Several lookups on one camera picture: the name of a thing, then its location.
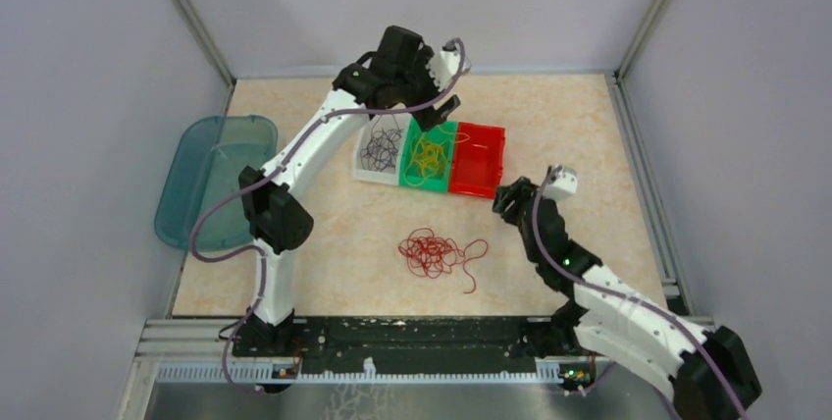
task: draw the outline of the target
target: white wall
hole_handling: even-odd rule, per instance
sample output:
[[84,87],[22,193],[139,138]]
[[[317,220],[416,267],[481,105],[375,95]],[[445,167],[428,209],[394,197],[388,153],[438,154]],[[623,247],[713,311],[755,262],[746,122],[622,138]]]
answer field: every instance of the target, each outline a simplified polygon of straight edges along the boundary
[[832,3],[673,0],[628,79],[696,302],[754,420],[832,418]]
[[114,418],[182,253],[174,151],[225,87],[170,0],[0,0],[0,417]]
[[191,0],[240,78],[332,75],[388,25],[460,36],[474,69],[611,70],[651,0]]

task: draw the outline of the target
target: red string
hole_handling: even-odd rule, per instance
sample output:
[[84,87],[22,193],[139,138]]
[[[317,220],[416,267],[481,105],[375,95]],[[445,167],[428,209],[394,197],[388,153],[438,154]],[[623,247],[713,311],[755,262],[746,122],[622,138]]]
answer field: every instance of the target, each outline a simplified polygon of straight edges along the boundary
[[[468,250],[479,242],[486,246],[483,252],[469,256]],[[462,271],[471,278],[474,284],[471,290],[465,291],[466,294],[477,290],[477,280],[468,272],[465,265],[471,260],[486,256],[488,251],[489,243],[481,238],[477,238],[460,249],[453,238],[436,236],[434,231],[427,227],[411,232],[410,236],[398,245],[398,252],[407,260],[407,269],[420,278],[435,280],[443,274],[449,275],[454,266],[461,266]]]

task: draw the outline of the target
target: metal frame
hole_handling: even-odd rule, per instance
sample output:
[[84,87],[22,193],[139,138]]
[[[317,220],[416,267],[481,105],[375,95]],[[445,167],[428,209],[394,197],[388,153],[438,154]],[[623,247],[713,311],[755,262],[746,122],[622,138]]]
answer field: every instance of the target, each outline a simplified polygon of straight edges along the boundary
[[[234,94],[236,78],[204,23],[201,22],[193,4],[189,0],[172,0],[172,2],[186,22],[208,62],[211,63],[229,87],[225,104],[225,111],[227,112]],[[620,66],[614,72],[605,72],[604,76],[621,131],[622,141],[633,170],[665,297],[668,303],[673,300],[681,300],[683,307],[688,308],[691,313],[697,314],[689,298],[678,252],[673,243],[673,235],[655,186],[650,160],[633,113],[632,100],[628,94],[626,84],[626,79],[632,71],[635,61],[644,50],[668,3],[669,0],[653,0]],[[173,307],[177,288],[178,284],[171,293],[170,307]],[[714,326],[713,320],[707,316],[686,318],[706,327],[713,328]],[[160,370],[165,373],[165,382],[175,382],[177,380],[176,373],[178,371],[169,369],[172,363],[201,363],[200,366],[218,367],[224,343],[217,340],[217,332],[219,328],[228,325],[232,321],[233,319],[148,320],[136,350],[118,418],[123,420],[141,420],[144,418]],[[556,366],[558,362],[581,361],[582,359],[579,358],[547,359],[544,363],[548,364],[545,364],[544,367]],[[285,364],[290,363],[291,360],[286,358],[251,358],[247,362]],[[190,382],[193,382],[193,379],[187,378],[187,376],[192,375],[192,371],[191,374],[187,374],[186,370],[183,372],[185,374],[183,374],[182,381],[190,380]]]

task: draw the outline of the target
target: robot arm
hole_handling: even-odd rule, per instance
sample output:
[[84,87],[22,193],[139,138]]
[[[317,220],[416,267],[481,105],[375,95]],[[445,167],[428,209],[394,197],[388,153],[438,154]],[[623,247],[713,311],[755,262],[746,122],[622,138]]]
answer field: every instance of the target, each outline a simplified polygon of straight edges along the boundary
[[[254,188],[242,198],[245,217],[254,245],[266,254],[265,273],[257,272],[255,281],[264,291],[253,296],[255,310],[240,330],[250,345],[259,346],[256,352],[288,343],[295,250],[314,225],[300,203],[306,189],[372,115],[390,114],[402,103],[423,131],[443,123],[459,106],[458,98],[451,96],[437,109],[433,104],[470,69],[462,49],[451,41],[435,53],[420,35],[388,27],[377,51],[340,72],[322,106],[283,151],[260,170],[242,171],[240,188]],[[270,181],[260,185],[268,177]],[[261,278],[266,280],[263,286]]]
[[[518,227],[526,256],[544,283],[569,298],[552,317],[561,333],[561,345],[603,353],[672,400],[685,420],[736,419],[729,394],[694,341],[703,346],[733,394],[748,407],[759,397],[760,386],[740,338],[725,327],[711,333],[648,302],[600,258],[571,239],[555,200],[574,193],[576,177],[574,171],[562,167],[554,173],[556,179],[546,180],[537,208],[538,187],[520,178],[497,189],[494,211]],[[559,268],[546,259],[544,250]]]

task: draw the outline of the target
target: beige table surface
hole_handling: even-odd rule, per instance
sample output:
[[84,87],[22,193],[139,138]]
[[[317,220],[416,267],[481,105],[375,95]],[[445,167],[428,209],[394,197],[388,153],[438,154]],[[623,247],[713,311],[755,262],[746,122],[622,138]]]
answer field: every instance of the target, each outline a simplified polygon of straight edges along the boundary
[[[278,127],[284,146],[330,89],[329,79],[242,80],[229,114],[257,114]],[[578,173],[578,193],[560,206],[567,231],[625,282],[664,305],[645,221],[603,76],[469,76],[455,89],[451,115],[505,128],[502,182],[539,183],[546,166]],[[565,297],[547,288],[517,230],[491,201],[355,181],[355,137],[306,193],[315,218],[298,250],[292,291],[298,315],[550,315]],[[436,280],[413,276],[397,252],[411,231],[431,227],[460,245],[488,241],[486,257]],[[206,264],[188,256],[174,315],[239,315],[254,285],[255,256]]]

